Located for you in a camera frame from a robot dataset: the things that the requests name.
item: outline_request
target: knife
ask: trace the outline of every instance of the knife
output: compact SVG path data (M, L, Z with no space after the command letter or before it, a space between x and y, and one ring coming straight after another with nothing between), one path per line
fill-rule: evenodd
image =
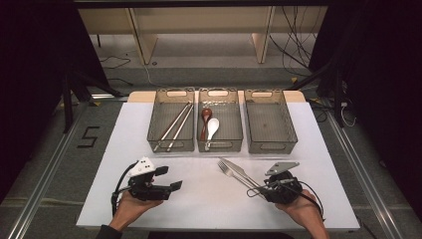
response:
M258 182L254 181L254 179L252 179L250 176L248 176L248 174L246 174L245 170L236 165L235 163L227 160L224 157L219 157L224 163L226 163L226 165L228 167L230 167L232 170L234 170L235 172L239 173L239 175L241 175L243 178L245 178L246 180L248 180L251 184L253 184L255 187L261 187L260 184L258 184Z

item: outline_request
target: ceramic spoon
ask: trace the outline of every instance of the ceramic spoon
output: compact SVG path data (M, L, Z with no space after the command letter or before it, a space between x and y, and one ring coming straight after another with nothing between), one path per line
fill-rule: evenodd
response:
M208 138L207 142L205 143L205 151L208 151L210 149L210 140L212 139L212 136L217 131L219 126L220 122L215 118L212 118L210 121L208 121Z
M202 127L202 131L201 131L201 137L200 137L201 141L205 141L205 132L207 131L207 123L211 119L211 117L212 117L211 109L204 108L204 110L202 110L202 120L204 120L204 126Z

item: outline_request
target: gray floor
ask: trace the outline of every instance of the gray floor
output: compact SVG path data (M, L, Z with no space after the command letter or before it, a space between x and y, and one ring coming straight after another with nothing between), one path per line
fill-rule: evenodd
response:
M281 45L286 42L286 35L273 36ZM153 90L159 86L190 87L237 87L238 89L286 88L292 85L292 78L298 77L284 69L291 68L300 74L308 74L306 69L284 58L274 44L270 44L265 64L257 64L255 50L249 35L162 35L159 36L151 64L146 68L139 64L139 59L132 44L131 36L102 36L99 48L93 36L100 59L108 56L129 58L130 62L116 69L105 69L108 78L119 78L132 83L132 86L119 80L110 80L111 86L123 93L139 90ZM306 42L311 51L313 36ZM294 53L296 48L288 46ZM110 59L103 62L105 68L112 68L126 60ZM305 88L307 98L315 98L317 82ZM102 94L98 89L91 89L93 94ZM80 112L78 126L70 140L69 147L63 154L61 163L54 172L54 177L46 190L24 238L94 238L96 231L89 231L75 226L82 205L88 195L91 184L101 163L107 141L111 135L115 120L123 101L96 100L84 111L82 106L75 106ZM321 111L315 110L318 120L323 120ZM353 115L345 113L349 119ZM82 139L88 126L98 126L90 133L98 137L94 147L79 148L89 144ZM327 119L318 123L328 151L331 155L341 183L356 216L372 231L377 238L388 238L377 212L371 206L359 183L358 176L334 133L332 122ZM7 198L0 206L0 238L7 238L15 220L31 197L33 189L42 178L56 148L63 138L64 110L58 106L51 117L50 125L34 151L34 157L22 170ZM372 147L361 125L344 128L355 151L369 172L377 192L385 202L402 238L417 239L422 237L422 226L407 201L391 179L388 170L378 163L377 152ZM123 238L146 238L148 232L127 231ZM295 238L310 238L306 232L290 232ZM351 233L331 232L331 238L373 238L362 227ZM231 238L246 238L244 234L230 235Z

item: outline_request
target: sleeve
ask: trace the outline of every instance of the sleeve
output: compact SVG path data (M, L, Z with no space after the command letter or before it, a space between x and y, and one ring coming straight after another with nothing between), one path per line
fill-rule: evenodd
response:
M99 234L97 234L96 239L120 239L122 233L115 230L112 227L102 225Z

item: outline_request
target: metal chopstick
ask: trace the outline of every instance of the metal chopstick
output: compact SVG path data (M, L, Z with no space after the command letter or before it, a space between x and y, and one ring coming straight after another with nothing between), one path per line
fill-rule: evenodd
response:
M183 122L180 124L179 128L177 129L176 134L173 137L173 141L171 142L171 144L168 146L167 151L171 150L171 147L173 147L174 141L177 139L177 137L179 136L180 132L182 131L183 126L185 125L187 119L189 118L190 113L193 110L193 105L190 106L189 111L187 112L185 118L183 119Z
M161 145L161 142L168 136L168 134L171 132L171 130L173 129L173 127L176 125L177 121L183 116L183 113L186 111L186 109L190 105L192 105L192 103L191 102L188 102L186 104L186 106L184 106L184 108L182 109L182 111L179 113L179 115L177 115L177 117L171 122L170 126L167 128L167 130L164 132L164 134L162 135L162 137L159 139L158 144L154 148L154 151L157 151L158 150L159 146Z

